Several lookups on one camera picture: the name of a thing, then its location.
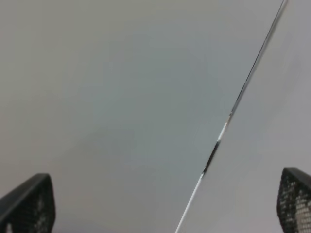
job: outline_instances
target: white wall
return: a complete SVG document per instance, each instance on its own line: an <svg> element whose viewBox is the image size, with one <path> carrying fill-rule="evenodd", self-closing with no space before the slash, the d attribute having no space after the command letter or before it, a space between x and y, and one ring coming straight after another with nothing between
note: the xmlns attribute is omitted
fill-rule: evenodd
<svg viewBox="0 0 311 233"><path fill-rule="evenodd" d="M280 0L2 0L0 192L60 232L174 232Z"/></svg>
<svg viewBox="0 0 311 233"><path fill-rule="evenodd" d="M181 232L282 232L282 170L311 174L310 8L288 2Z"/></svg>

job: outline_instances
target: black mesh object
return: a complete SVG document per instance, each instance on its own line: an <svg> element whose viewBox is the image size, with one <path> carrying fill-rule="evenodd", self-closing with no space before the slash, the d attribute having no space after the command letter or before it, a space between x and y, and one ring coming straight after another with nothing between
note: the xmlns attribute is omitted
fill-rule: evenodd
<svg viewBox="0 0 311 233"><path fill-rule="evenodd" d="M0 199L0 233L50 233L54 221L49 174L34 175Z"/></svg>
<svg viewBox="0 0 311 233"><path fill-rule="evenodd" d="M311 176L297 168L285 168L276 210L285 233L311 233Z"/></svg>

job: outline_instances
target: gray surface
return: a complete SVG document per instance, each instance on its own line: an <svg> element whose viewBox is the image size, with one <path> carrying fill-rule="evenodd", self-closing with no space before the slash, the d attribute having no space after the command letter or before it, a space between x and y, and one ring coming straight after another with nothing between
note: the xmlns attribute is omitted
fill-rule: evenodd
<svg viewBox="0 0 311 233"><path fill-rule="evenodd" d="M284 167L311 174L311 2L289 1L182 233L281 233Z"/></svg>
<svg viewBox="0 0 311 233"><path fill-rule="evenodd" d="M174 232L280 2L1 1L0 192L48 171L60 231Z"/></svg>

